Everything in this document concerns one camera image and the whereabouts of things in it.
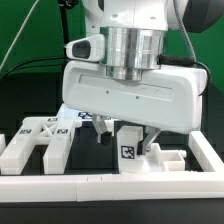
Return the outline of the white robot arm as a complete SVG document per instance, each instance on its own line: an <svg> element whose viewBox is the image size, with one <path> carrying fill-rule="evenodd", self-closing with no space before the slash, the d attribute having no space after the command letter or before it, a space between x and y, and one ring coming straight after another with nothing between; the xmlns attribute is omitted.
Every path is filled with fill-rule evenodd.
<svg viewBox="0 0 224 224"><path fill-rule="evenodd" d="M199 129L209 69L194 56L163 53L168 30L201 33L224 0L82 0L87 35L66 46L63 101L90 112L99 134L112 117L145 126L149 151L161 131Z"/></svg>

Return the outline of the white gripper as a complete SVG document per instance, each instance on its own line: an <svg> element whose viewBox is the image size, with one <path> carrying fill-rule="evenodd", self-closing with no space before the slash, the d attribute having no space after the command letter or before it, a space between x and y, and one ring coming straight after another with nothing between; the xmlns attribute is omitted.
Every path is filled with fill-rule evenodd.
<svg viewBox="0 0 224 224"><path fill-rule="evenodd" d="M93 113L97 142L104 146L112 138L105 116L147 126L137 149L145 155L160 129L187 134L201 126L206 81L203 69L167 65L144 71L140 82L116 80L106 76L101 64L71 61L62 96L67 107Z"/></svg>

